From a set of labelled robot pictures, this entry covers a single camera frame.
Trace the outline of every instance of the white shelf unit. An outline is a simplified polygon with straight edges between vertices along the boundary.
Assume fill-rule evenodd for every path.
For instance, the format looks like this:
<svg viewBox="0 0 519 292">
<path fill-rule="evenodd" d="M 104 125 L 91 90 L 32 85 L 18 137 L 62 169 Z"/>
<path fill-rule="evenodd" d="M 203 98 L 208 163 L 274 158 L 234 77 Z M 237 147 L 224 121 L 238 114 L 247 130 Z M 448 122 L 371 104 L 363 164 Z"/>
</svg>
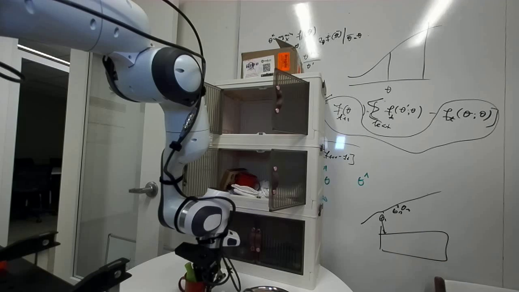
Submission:
<svg viewBox="0 0 519 292">
<path fill-rule="evenodd" d="M 242 247 L 229 250 L 242 273 L 311 289 L 320 263 L 324 83 L 320 75 L 208 85 L 213 135 L 209 187 L 229 192 Z M 232 182 L 268 186 L 240 197 Z"/>
</svg>

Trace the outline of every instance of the white table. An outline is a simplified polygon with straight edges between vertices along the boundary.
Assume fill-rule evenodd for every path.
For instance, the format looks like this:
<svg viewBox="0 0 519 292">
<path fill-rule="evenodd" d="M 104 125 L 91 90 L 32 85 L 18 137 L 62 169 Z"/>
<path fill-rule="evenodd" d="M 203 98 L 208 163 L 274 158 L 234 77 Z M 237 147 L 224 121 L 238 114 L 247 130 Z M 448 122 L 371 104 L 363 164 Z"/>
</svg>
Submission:
<svg viewBox="0 0 519 292">
<path fill-rule="evenodd" d="M 175 254 L 165 254 L 130 270 L 130 280 L 122 283 L 120 292 L 178 292 L 177 283 L 185 273 L 185 260 Z M 289 292 L 352 292 L 336 275 L 320 267 L 318 283 L 313 291 L 255 278 L 240 273 L 242 289 L 256 286 L 276 286 Z M 214 292 L 235 292 L 230 281 L 213 289 Z"/>
</svg>

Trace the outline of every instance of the whiteboard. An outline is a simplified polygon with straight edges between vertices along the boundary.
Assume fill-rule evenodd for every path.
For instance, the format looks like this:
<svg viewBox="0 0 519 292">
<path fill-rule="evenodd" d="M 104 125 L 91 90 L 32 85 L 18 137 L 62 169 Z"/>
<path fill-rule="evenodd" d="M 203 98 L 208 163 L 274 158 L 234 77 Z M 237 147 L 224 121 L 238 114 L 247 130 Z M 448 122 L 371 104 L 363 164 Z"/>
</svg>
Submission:
<svg viewBox="0 0 519 292">
<path fill-rule="evenodd" d="M 508 7 L 242 0 L 238 52 L 282 40 L 326 82 L 321 263 L 355 292 L 431 291 L 435 276 L 519 288 L 503 260 L 519 249 L 504 242 L 519 221 L 504 215 L 519 202 L 504 190 Z"/>
</svg>

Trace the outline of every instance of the robotic arm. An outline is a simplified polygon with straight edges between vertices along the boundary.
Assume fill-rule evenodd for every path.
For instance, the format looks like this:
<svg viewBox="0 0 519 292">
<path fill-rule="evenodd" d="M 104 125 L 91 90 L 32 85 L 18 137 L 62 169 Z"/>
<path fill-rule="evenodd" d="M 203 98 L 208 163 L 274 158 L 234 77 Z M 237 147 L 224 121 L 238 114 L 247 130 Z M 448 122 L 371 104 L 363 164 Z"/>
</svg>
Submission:
<svg viewBox="0 0 519 292">
<path fill-rule="evenodd" d="M 99 54 L 114 93 L 133 103 L 161 104 L 167 132 L 161 224 L 193 236 L 209 249 L 238 246 L 238 237 L 229 233 L 234 211 L 229 198 L 213 190 L 190 198 L 177 186 L 183 168 L 208 148 L 208 114 L 201 103 L 204 59 L 146 31 L 148 17 L 131 0 L 0 2 L 0 36 Z"/>
</svg>

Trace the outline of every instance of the doorway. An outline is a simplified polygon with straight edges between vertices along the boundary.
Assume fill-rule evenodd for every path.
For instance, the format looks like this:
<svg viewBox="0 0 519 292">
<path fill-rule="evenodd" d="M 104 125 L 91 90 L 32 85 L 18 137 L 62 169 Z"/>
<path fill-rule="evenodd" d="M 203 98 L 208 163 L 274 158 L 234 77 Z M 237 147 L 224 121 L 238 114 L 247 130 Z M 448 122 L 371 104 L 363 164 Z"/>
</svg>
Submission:
<svg viewBox="0 0 519 292">
<path fill-rule="evenodd" d="M 57 231 L 68 69 L 52 56 L 20 46 L 16 151 L 8 242 Z"/>
</svg>

